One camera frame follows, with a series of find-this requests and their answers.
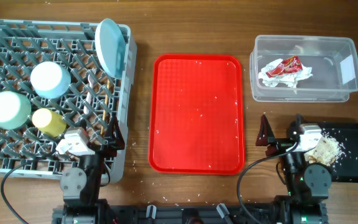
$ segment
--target food wrapper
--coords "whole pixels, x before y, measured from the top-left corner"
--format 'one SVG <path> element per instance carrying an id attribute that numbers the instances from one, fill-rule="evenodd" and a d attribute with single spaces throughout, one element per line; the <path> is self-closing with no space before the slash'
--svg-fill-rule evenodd
<path id="1" fill-rule="evenodd" d="M 279 83 L 282 83 L 290 88 L 296 88 L 298 81 L 312 76 L 311 67 L 302 65 L 298 56 L 286 60 L 281 58 L 274 60 L 262 68 L 258 74 L 259 79 L 262 79 L 262 83 L 267 87 L 276 87 Z"/>
<path id="2" fill-rule="evenodd" d="M 269 78 L 276 77 L 277 75 L 290 74 L 302 70 L 302 64 L 298 56 L 294 55 L 286 60 L 283 60 L 271 71 L 266 72 Z"/>

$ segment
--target yellow cup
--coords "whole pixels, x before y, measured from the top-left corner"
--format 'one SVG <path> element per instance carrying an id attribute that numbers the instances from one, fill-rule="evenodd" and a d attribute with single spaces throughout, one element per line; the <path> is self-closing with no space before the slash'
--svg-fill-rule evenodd
<path id="1" fill-rule="evenodd" d="M 66 130 L 66 122 L 63 116 L 51 110 L 42 108 L 38 109 L 32 115 L 32 123 L 41 132 L 52 137 L 57 137 Z"/>

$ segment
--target white cup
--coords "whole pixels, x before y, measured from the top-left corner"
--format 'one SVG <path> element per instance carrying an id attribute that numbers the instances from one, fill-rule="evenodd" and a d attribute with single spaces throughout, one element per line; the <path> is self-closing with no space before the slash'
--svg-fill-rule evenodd
<path id="1" fill-rule="evenodd" d="M 66 93 L 71 76 L 65 68 L 54 62 L 42 62 L 31 72 L 30 81 L 39 96 L 54 99 Z"/>

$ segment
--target white label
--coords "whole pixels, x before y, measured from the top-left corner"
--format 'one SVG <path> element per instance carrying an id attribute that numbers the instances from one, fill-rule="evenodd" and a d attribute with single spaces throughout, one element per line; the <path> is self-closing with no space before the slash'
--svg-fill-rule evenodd
<path id="1" fill-rule="evenodd" d="M 355 79 L 353 56 L 349 55 L 341 62 L 342 83 L 345 85 L 349 81 Z"/>

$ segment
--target red tray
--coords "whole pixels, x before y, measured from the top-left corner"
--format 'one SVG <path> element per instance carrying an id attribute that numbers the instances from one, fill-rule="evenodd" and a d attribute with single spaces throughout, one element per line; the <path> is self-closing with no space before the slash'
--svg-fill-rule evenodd
<path id="1" fill-rule="evenodd" d="M 240 62 L 230 55 L 159 56 L 149 138 L 156 171 L 238 173 L 245 161 Z"/>

